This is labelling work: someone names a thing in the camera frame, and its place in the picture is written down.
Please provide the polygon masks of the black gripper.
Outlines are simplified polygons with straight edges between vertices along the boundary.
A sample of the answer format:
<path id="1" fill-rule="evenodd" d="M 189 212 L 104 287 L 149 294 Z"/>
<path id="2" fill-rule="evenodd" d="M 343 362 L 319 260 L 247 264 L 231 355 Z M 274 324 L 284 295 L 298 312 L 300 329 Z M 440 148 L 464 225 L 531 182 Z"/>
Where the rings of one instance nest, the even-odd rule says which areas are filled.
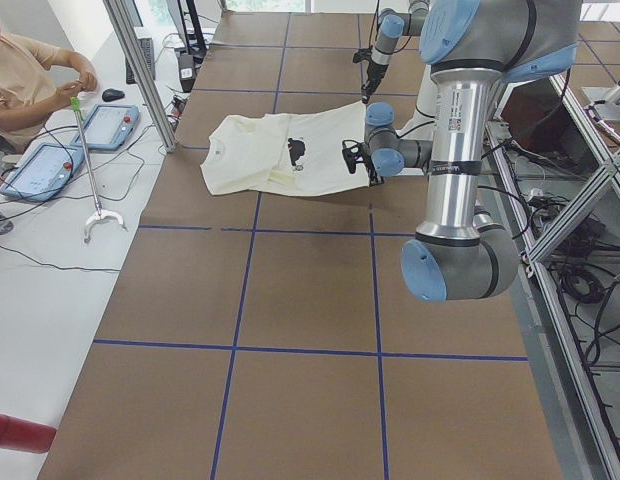
<path id="1" fill-rule="evenodd" d="M 375 93 L 375 89 L 379 87 L 381 81 L 385 77 L 386 66 L 376 63 L 373 60 L 368 61 L 366 70 L 366 81 L 361 86 L 361 101 L 363 104 L 368 104 L 372 96 Z"/>
<path id="2" fill-rule="evenodd" d="M 384 184 L 384 178 L 382 175 L 380 175 L 377 170 L 375 169 L 375 166 L 372 162 L 371 159 L 367 159 L 364 161 L 364 165 L 366 167 L 366 171 L 368 174 L 368 179 L 369 179 L 369 185 L 370 186 L 378 186 L 378 185 L 383 185 Z"/>

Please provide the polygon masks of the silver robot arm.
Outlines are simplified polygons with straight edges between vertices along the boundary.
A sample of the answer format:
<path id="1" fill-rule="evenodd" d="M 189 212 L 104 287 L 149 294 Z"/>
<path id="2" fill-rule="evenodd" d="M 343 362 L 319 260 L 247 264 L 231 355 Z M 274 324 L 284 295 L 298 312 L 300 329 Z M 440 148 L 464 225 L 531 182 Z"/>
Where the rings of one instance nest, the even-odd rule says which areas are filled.
<path id="1" fill-rule="evenodd" d="M 403 37 L 421 35 L 426 16 L 434 1 L 409 1 L 408 12 L 401 13 L 391 8 L 375 10 L 375 39 L 370 39 L 367 48 L 359 49 L 353 55 L 355 64 L 366 63 L 366 76 L 361 86 L 361 101 L 367 105 L 384 79 L 392 56 L 400 51 L 397 47 Z"/>
<path id="2" fill-rule="evenodd" d="M 361 54 L 364 156 L 383 177 L 408 167 L 427 175 L 425 218 L 401 255 L 416 298 L 482 299 L 513 282 L 515 243 L 477 200 L 485 124 L 500 86 L 573 65 L 580 14 L 577 1 L 413 1 L 404 13 L 381 12 L 376 43 Z M 399 135 L 392 107 L 371 100 L 404 36 L 418 38 L 437 90 L 428 143 Z"/>

